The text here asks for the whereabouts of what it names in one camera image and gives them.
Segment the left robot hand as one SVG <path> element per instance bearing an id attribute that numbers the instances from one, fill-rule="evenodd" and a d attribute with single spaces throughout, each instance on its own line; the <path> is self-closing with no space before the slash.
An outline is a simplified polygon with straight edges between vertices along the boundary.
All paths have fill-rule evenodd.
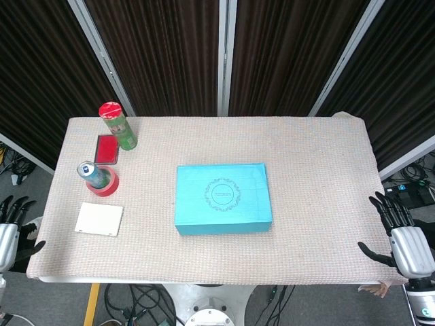
<path id="1" fill-rule="evenodd" d="M 24 272 L 32 255 L 43 249 L 46 241 L 36 242 L 35 221 L 24 224 L 29 209 L 37 202 L 23 196 L 12 202 L 9 195 L 0 202 L 0 274 L 11 269 Z"/>

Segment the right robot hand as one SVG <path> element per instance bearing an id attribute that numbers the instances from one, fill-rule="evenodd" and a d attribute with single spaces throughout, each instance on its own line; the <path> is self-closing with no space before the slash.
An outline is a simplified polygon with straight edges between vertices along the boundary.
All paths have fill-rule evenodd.
<path id="1" fill-rule="evenodd" d="M 415 225 L 409 210 L 381 192 L 375 192 L 369 200 L 385 228 L 391 255 L 377 254 L 359 242 L 361 251 L 373 261 L 396 268 L 406 279 L 430 278 L 435 273 L 435 259 L 422 229 Z"/>

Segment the turquoise cardboard box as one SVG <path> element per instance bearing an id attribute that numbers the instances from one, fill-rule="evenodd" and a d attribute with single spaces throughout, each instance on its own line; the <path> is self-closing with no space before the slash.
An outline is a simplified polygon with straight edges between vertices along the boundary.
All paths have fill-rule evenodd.
<path id="1" fill-rule="evenodd" d="M 180 235 L 267 232 L 272 222 L 265 164 L 177 167 L 174 224 Z"/>

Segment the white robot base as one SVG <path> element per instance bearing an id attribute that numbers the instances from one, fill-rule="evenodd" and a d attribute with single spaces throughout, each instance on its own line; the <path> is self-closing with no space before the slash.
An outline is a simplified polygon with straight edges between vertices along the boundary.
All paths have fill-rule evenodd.
<path id="1" fill-rule="evenodd" d="M 168 283 L 164 288 L 173 300 L 177 326 L 245 326 L 247 303 L 256 287 Z"/>

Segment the black electronics box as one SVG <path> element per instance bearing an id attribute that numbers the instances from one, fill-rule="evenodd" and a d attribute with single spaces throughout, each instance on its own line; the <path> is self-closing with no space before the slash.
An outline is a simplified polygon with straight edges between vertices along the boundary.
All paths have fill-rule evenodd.
<path id="1" fill-rule="evenodd" d="M 387 197 L 397 200 L 408 209 L 435 204 L 435 188 L 426 181 L 387 186 L 384 190 Z"/>

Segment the white square card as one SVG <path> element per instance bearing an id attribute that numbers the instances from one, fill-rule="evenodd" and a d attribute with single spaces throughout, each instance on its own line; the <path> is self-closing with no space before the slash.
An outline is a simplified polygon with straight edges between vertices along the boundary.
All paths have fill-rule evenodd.
<path id="1" fill-rule="evenodd" d="M 85 234 L 117 236 L 123 212 L 122 206 L 83 202 L 75 231 Z"/>

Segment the blue green beverage can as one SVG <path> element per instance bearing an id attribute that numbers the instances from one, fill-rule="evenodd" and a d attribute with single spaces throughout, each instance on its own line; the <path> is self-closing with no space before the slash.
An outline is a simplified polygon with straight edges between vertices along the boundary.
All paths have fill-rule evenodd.
<path id="1" fill-rule="evenodd" d="M 77 167 L 78 175 L 88 182 L 93 188 L 101 189 L 109 185 L 111 175 L 106 170 L 99 168 L 91 161 L 84 161 Z"/>

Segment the yellow floor tape strip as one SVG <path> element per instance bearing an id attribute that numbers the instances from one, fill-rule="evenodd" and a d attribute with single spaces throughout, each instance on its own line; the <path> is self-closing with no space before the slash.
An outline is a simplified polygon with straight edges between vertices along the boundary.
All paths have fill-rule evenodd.
<path id="1" fill-rule="evenodd" d="M 99 283 L 91 284 L 83 326 L 93 326 L 95 311 L 97 308 L 97 302 L 99 297 L 99 290 Z"/>

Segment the red tape roll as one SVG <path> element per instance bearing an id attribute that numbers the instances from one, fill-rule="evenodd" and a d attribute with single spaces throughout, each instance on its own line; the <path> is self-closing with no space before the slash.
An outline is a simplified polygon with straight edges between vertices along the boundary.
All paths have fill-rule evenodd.
<path id="1" fill-rule="evenodd" d="M 99 167 L 102 171 L 109 173 L 110 181 L 109 183 L 103 187 L 103 188 L 95 188 L 91 186 L 89 182 L 85 182 L 86 187 L 95 195 L 99 197 L 106 197 L 112 195 L 118 188 L 120 180 L 119 176 L 116 174 L 115 170 L 108 167 L 108 166 L 100 166 Z"/>

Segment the red ink pad black case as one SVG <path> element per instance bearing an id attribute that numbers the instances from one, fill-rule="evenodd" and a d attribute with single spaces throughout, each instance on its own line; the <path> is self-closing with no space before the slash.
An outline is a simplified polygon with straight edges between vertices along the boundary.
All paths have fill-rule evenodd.
<path id="1" fill-rule="evenodd" d="M 96 165 L 114 165 L 118 161 L 119 144 L 112 134 L 102 134 L 97 138 L 94 155 Z"/>

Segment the green canister with red lid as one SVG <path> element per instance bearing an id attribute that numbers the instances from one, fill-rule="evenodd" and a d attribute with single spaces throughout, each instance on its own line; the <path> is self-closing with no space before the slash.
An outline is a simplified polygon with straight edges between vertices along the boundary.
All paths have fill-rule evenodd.
<path id="1" fill-rule="evenodd" d="M 131 129 L 119 103 L 113 101 L 103 103 L 99 107 L 99 116 L 103 119 L 123 150 L 129 151 L 137 146 L 137 137 Z"/>

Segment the beige woven table cloth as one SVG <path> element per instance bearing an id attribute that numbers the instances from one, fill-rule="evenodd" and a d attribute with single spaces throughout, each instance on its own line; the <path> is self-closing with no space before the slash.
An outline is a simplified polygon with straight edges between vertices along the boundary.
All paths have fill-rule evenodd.
<path id="1" fill-rule="evenodd" d="M 27 276 L 60 283 L 366 284 L 404 279 L 369 197 L 383 189 L 365 123 L 332 117 L 132 117 L 138 145 L 118 156 L 117 191 L 94 195 L 76 168 L 94 158 L 99 117 L 69 120 Z M 258 234 L 181 236 L 178 166 L 264 163 L 273 213 Z M 75 231 L 83 202 L 124 208 L 117 236 Z"/>

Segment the silver partition frame rail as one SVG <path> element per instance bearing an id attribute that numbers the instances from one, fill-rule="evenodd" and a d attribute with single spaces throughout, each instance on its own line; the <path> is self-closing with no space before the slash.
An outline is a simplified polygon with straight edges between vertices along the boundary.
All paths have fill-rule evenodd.
<path id="1" fill-rule="evenodd" d="M 417 159 L 425 156 L 431 151 L 435 150 L 435 135 L 430 137 L 428 140 L 424 141 L 420 145 L 416 146 L 414 149 L 410 150 L 384 169 L 379 171 L 379 176 L 382 181 L 386 180 L 402 168 L 408 166 L 413 163 Z"/>
<path id="2" fill-rule="evenodd" d="M 17 151 L 18 153 L 20 153 L 30 161 L 32 161 L 34 164 L 38 165 L 40 168 L 44 169 L 46 172 L 50 173 L 51 175 L 54 175 L 54 169 L 50 168 L 47 164 L 43 163 L 41 160 L 33 156 L 27 150 L 25 150 L 17 143 L 13 142 L 11 139 L 7 138 L 1 133 L 0 133 L 0 141 L 2 143 L 5 143 L 8 147 L 11 147 L 13 150 Z"/>

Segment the silver partition frame post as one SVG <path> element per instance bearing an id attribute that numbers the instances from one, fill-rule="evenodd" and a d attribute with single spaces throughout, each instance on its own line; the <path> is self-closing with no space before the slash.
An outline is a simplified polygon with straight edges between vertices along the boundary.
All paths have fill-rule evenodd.
<path id="1" fill-rule="evenodd" d="M 120 104 L 128 116 L 136 116 L 134 107 L 128 97 L 124 85 L 118 75 L 115 65 L 112 63 L 111 57 L 96 24 L 88 10 L 84 0 L 67 0 L 72 12 L 74 13 L 79 25 L 81 26 L 88 43 L 90 44 L 95 56 L 104 71 L 109 83 L 111 84 L 116 96 L 120 100 Z"/>
<path id="2" fill-rule="evenodd" d="M 341 56 L 339 57 L 334 69 L 332 70 L 329 78 L 327 79 L 325 85 L 323 86 L 319 96 L 317 97 L 315 103 L 313 104 L 309 117 L 316 116 L 321 106 L 324 104 L 325 100 L 331 93 L 335 84 L 337 83 L 339 77 L 343 73 L 347 64 L 349 63 L 351 57 L 357 50 L 361 40 L 364 38 L 365 34 L 369 30 L 372 22 L 377 17 L 377 14 L 381 10 L 385 3 L 385 0 L 370 0 L 364 13 L 362 14 L 360 20 L 356 24 L 349 41 L 347 42 Z"/>
<path id="3" fill-rule="evenodd" d="M 219 0 L 217 116 L 228 117 L 237 23 L 237 0 Z"/>

